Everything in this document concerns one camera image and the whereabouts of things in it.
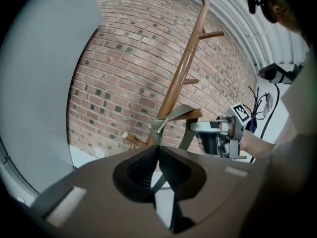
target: gray surface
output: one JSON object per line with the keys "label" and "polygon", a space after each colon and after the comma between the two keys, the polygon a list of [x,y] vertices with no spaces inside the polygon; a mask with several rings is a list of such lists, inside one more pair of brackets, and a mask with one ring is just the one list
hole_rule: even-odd
{"label": "gray surface", "polygon": [[0,135],[38,192],[73,170],[67,96],[80,54],[101,21],[96,0],[29,0],[0,50]]}

